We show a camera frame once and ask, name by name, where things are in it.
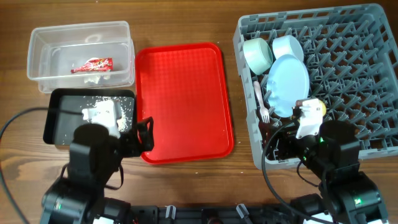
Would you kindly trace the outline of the rice and food scraps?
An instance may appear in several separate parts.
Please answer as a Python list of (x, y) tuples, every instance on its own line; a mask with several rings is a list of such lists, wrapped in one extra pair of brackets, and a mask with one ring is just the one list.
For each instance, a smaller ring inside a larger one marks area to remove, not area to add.
[[(120, 133), (128, 132), (134, 120), (134, 98), (127, 96), (63, 96), (60, 109), (82, 112), (82, 109), (93, 108), (97, 102), (114, 100), (120, 103), (122, 118), (118, 120)], [(82, 116), (59, 114), (54, 131), (54, 144), (69, 145), (73, 140), (73, 133), (81, 125), (89, 123)]]

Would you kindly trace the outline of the white plastic fork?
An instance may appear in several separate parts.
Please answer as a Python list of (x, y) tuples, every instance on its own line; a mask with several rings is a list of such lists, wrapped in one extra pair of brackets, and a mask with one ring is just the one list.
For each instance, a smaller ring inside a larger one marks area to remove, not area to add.
[(270, 114), (269, 114), (269, 110), (264, 105), (260, 83), (258, 81), (254, 81), (253, 87), (254, 87), (254, 92), (255, 92), (256, 98), (259, 102), (259, 107), (260, 107), (259, 112), (261, 115), (261, 119), (264, 123), (269, 123), (270, 122)]

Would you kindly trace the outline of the yellow plastic cup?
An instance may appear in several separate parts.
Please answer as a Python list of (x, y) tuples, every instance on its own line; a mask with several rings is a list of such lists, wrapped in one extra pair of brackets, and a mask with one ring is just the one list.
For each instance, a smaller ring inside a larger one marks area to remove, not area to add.
[(326, 115), (327, 109), (326, 109), (326, 105), (324, 104), (323, 101), (319, 101), (319, 104), (321, 105), (321, 109), (322, 109), (322, 116)]

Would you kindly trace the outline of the light blue plate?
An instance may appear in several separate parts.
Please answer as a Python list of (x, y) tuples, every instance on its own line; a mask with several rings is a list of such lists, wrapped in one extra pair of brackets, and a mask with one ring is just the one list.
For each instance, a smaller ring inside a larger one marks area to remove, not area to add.
[(297, 57), (283, 55), (271, 66), (266, 88), (271, 91), (268, 103), (274, 113), (281, 118), (292, 116), (296, 101), (308, 96), (308, 70)]

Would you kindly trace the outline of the red snack wrapper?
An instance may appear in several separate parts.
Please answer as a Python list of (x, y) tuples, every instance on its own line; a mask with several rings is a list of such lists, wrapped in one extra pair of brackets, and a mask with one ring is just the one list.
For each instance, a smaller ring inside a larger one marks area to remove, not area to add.
[(71, 73), (78, 72), (109, 72), (113, 70), (112, 58), (91, 58), (81, 67), (70, 70)]

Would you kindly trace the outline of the mint green bowl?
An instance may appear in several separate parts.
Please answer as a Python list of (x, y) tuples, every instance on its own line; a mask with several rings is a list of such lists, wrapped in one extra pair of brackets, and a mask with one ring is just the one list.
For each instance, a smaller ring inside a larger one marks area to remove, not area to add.
[(246, 63), (256, 75), (264, 73), (273, 64), (271, 48), (262, 38), (245, 41), (243, 43), (243, 53)]

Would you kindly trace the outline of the light blue bowl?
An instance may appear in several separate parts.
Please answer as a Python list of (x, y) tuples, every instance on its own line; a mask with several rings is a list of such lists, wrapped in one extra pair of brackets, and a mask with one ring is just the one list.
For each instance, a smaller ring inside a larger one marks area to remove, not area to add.
[(293, 55), (301, 62), (304, 61), (303, 48), (300, 42), (292, 35), (278, 37), (272, 42), (272, 51), (276, 59), (283, 55)]

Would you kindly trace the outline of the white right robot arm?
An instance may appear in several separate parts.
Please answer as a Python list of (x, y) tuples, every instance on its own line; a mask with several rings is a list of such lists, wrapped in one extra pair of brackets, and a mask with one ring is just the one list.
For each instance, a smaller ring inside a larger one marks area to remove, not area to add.
[(295, 221), (328, 212), (335, 223), (369, 223), (388, 219), (386, 205), (377, 185), (360, 171), (360, 142), (353, 125), (327, 121), (312, 136), (296, 138), (296, 126), (282, 128), (276, 135), (282, 148), (300, 159), (319, 179), (319, 194), (290, 202)]

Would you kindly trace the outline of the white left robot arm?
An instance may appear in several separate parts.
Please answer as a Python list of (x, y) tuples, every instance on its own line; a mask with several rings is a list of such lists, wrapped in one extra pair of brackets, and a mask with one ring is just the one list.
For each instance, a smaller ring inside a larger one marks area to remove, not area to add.
[(154, 120), (143, 119), (116, 138), (100, 124), (84, 124), (73, 134), (70, 161), (42, 198), (41, 223), (133, 223), (130, 203), (106, 198), (108, 180), (122, 172), (121, 161), (154, 148)]

